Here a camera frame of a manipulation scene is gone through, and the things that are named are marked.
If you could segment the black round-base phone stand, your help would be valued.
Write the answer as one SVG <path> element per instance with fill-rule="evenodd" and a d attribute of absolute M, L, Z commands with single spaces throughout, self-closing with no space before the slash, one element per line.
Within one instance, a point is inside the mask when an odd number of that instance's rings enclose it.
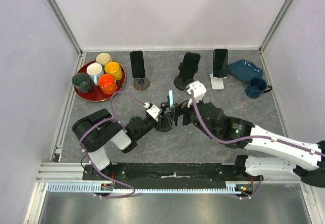
<path fill-rule="evenodd" d="M 168 101 L 160 104 L 162 109 L 158 117 L 158 123 L 155 129 L 159 132 L 168 132 L 175 127 L 175 106 L 173 105 L 173 96 L 167 96 Z"/>

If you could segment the light blue cased phone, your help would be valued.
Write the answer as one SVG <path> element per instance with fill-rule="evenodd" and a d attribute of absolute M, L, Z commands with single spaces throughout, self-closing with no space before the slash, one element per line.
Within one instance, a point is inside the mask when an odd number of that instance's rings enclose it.
<path fill-rule="evenodd" d="M 169 106 L 170 106 L 170 109 L 172 109 L 173 107 L 173 104 L 174 104 L 174 96 L 173 96 L 173 91 L 172 90 L 169 90 Z"/>

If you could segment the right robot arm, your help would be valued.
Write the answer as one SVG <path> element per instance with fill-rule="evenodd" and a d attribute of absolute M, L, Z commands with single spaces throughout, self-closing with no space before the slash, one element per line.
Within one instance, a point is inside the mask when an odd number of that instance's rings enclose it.
<path fill-rule="evenodd" d="M 307 143 L 293 140 L 249 122 L 226 116 L 212 103 L 190 100 L 171 106 L 171 117 L 183 117 L 183 125 L 192 123 L 211 139 L 229 148 L 260 151 L 274 156 L 258 162 L 252 157 L 239 156 L 233 166 L 233 176 L 244 180 L 250 176 L 293 175 L 314 187 L 324 187 L 324 141 Z"/>

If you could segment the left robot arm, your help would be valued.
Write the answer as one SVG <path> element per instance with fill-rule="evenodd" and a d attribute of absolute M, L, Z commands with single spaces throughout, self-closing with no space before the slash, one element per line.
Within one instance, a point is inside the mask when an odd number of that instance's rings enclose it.
<path fill-rule="evenodd" d="M 95 165 L 94 175 L 100 180 L 111 176 L 111 161 L 106 154 L 104 145 L 114 144 L 123 153 L 128 153 L 137 147 L 137 141 L 158 128 L 163 111 L 146 110 L 146 118 L 133 117 L 126 126 L 113 118 L 107 109 L 101 109 L 79 119 L 72 126 L 72 131 L 86 151 L 90 161 Z"/>

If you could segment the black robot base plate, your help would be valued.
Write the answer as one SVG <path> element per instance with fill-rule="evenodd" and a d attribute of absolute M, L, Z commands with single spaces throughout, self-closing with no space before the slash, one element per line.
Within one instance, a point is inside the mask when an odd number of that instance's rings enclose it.
<path fill-rule="evenodd" d="M 102 170 L 136 189 L 225 188 L 227 181 L 259 182 L 237 165 L 221 163 L 114 163 Z"/>

